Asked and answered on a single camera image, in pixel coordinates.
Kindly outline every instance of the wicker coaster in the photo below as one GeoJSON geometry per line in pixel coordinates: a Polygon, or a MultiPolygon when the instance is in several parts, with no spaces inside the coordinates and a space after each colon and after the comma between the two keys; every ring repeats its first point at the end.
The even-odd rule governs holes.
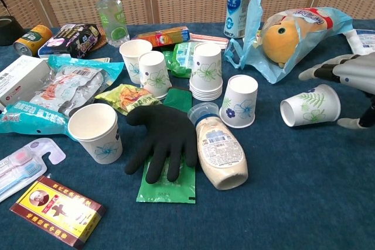
{"type": "Polygon", "coordinates": [[[107,38],[105,37],[105,31],[104,31],[103,27],[98,26],[98,25],[97,25],[97,27],[99,28],[99,32],[100,32],[101,37],[100,37],[99,41],[95,44],[95,46],[93,48],[91,48],[90,51],[97,50],[97,49],[99,49],[99,48],[101,48],[101,47],[103,47],[104,45],[107,44],[107,38]]]}

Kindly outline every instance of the canned drink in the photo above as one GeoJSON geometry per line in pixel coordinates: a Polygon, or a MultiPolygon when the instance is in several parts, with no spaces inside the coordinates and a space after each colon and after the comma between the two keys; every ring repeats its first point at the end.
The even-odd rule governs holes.
{"type": "Polygon", "coordinates": [[[39,48],[43,46],[52,37],[52,31],[43,25],[37,25],[35,28],[24,34],[13,43],[13,47],[19,55],[35,56],[39,48]]]}

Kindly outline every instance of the black glove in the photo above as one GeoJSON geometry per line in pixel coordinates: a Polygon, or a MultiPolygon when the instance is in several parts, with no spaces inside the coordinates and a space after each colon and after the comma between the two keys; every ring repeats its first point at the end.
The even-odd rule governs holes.
{"type": "Polygon", "coordinates": [[[181,155],[193,167],[197,163],[197,137],[194,125],[187,114],[166,105],[136,107],[127,115],[129,125],[145,125],[147,136],[137,154],[127,163],[126,174],[133,174],[153,156],[147,171],[149,184],[158,181],[167,156],[169,160],[167,179],[177,180],[180,173],[181,155]]]}

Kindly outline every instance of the blue tablecloth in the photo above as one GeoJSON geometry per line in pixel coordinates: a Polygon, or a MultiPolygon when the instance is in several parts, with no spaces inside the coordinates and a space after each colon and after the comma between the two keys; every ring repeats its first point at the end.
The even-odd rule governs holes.
{"type": "MultiPolygon", "coordinates": [[[[223,36],[222,23],[186,25],[193,33],[223,36]]],[[[180,25],[129,26],[129,32],[134,36],[172,26],[180,25]]],[[[375,29],[375,20],[356,20],[354,27],[375,29]]],[[[325,83],[341,99],[341,117],[361,116],[370,103],[360,91],[298,80],[308,67],[346,53],[351,51],[343,35],[329,37],[274,85],[250,66],[239,70],[223,61],[224,89],[235,74],[248,74],[259,83],[254,124],[231,129],[246,153],[250,177],[236,189],[218,191],[197,167],[196,204],[135,201],[142,169],[132,176],[123,169],[146,130],[127,125],[120,114],[124,152],[110,165],[96,164],[66,136],[51,136],[67,158],[58,165],[46,160],[46,174],[107,208],[85,249],[375,249],[375,128],[353,131],[335,122],[289,128],[279,110],[284,98],[325,83]]],[[[17,57],[12,46],[0,47],[0,70],[17,57]]],[[[122,60],[109,45],[87,59],[100,57],[122,60]]],[[[170,77],[174,86],[187,87],[188,79],[170,77]]],[[[126,71],[112,87],[119,83],[130,83],[126,71]]],[[[220,106],[223,96],[214,102],[220,106]]],[[[9,133],[0,138],[3,158],[38,136],[9,133]]],[[[9,210],[25,191],[0,203],[0,248],[71,249],[9,210]]]]}

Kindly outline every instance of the white plastic bottle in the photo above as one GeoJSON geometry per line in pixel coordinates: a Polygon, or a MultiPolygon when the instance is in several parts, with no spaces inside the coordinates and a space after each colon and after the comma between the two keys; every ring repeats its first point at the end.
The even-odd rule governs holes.
{"type": "Polygon", "coordinates": [[[197,132],[200,165],[218,190],[229,190],[248,178],[245,153],[219,117],[219,107],[203,102],[187,113],[197,132]]]}
{"type": "Polygon", "coordinates": [[[250,0],[227,0],[224,34],[231,38],[245,36],[247,7],[250,0]]]}
{"type": "Polygon", "coordinates": [[[120,0],[99,0],[96,9],[108,44],[120,47],[124,42],[129,41],[127,22],[120,0]]]}

